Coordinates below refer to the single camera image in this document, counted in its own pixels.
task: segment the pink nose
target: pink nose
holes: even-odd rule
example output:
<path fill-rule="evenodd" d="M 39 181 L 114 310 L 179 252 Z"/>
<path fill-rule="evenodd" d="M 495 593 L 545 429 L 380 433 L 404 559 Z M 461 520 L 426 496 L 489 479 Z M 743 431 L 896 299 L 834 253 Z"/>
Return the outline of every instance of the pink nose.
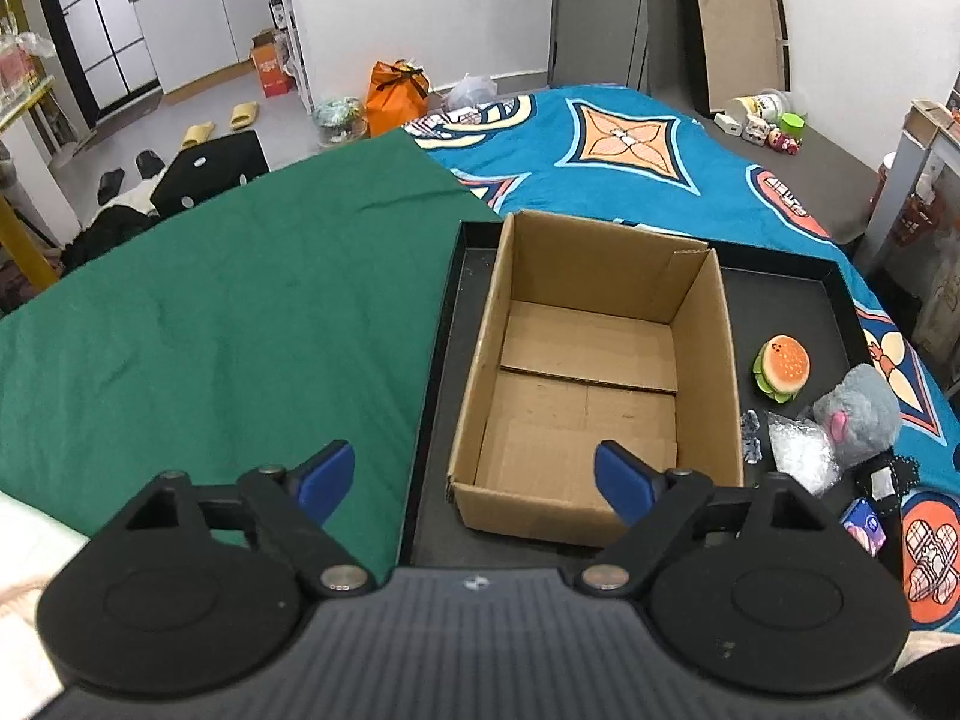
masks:
<path fill-rule="evenodd" d="M 830 415 L 830 437 L 834 443 L 842 443 L 847 437 L 846 412 L 833 412 Z"/>

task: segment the bed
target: bed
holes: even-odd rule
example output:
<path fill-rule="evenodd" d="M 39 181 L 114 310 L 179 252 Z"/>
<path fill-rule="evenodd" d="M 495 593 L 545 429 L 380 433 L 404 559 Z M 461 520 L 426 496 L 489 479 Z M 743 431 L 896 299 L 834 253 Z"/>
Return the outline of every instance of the bed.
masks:
<path fill-rule="evenodd" d="M 583 215 L 837 261 L 872 360 L 901 405 L 895 451 L 920 463 L 922 487 L 904 503 L 914 624 L 960 631 L 960 425 L 860 274 L 784 183 L 696 119 L 623 87 L 521 95 L 429 115 L 406 131 L 498 214 Z"/>
<path fill-rule="evenodd" d="M 343 437 L 355 480 L 326 529 L 382 578 L 397 562 L 460 221 L 539 208 L 836 260 L 901 399 L 896 451 L 920 461 L 923 488 L 904 506 L 919 523 L 908 565 L 928 577 L 912 587 L 915 623 L 960 627 L 960 425 L 773 175 L 616 87 L 521 95 L 405 129 L 200 204 L 3 319 L 0 490 L 91 535 L 162 470 L 226 483 Z"/>

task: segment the black ribbon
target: black ribbon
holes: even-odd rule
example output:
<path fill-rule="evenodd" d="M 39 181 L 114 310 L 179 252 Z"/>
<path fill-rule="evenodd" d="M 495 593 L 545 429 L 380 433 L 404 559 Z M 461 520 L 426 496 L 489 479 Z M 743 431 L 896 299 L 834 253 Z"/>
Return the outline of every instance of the black ribbon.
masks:
<path fill-rule="evenodd" d="M 427 95 L 426 89 L 424 87 L 421 87 L 421 85 L 419 85 L 418 83 L 416 83 L 416 79 L 414 79 L 414 76 L 420 76 L 421 78 L 424 77 L 424 68 L 413 68 L 411 70 L 405 70 L 395 65 L 391 65 L 390 69 L 397 74 L 397 77 L 395 79 L 390 79 L 389 81 L 384 81 L 381 84 L 377 84 L 376 90 L 378 92 L 382 92 L 388 86 L 392 86 L 394 84 L 400 83 L 400 81 L 409 80 L 410 83 L 413 84 L 414 89 L 416 89 L 416 93 L 420 95 L 421 98 L 426 100 L 426 95 Z"/>

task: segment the gray ribbed panel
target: gray ribbed panel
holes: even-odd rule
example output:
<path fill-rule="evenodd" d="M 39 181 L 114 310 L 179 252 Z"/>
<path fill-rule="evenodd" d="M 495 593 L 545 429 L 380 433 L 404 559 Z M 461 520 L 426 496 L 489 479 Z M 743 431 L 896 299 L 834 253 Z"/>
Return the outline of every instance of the gray ribbed panel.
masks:
<path fill-rule="evenodd" d="M 791 703 L 702 680 L 659 650 L 630 605 L 556 571 L 398 569 L 386 589 L 320 607 L 294 646 L 233 688 L 176 704 L 61 696 L 44 720 L 894 720 L 879 688 Z"/>

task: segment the blue patterned blanket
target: blue patterned blanket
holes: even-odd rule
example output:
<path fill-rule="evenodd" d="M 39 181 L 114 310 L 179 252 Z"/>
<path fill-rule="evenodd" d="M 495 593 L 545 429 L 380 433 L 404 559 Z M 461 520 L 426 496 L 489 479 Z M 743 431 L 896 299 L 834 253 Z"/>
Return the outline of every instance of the blue patterned blanket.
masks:
<path fill-rule="evenodd" d="M 919 628 L 960 632 L 960 424 L 915 351 L 781 181 L 702 124 L 625 88 L 575 86 L 407 124 L 493 210 L 627 221 L 837 261 L 874 364 L 901 404 L 898 454 L 920 463 L 904 504 L 904 591 Z"/>

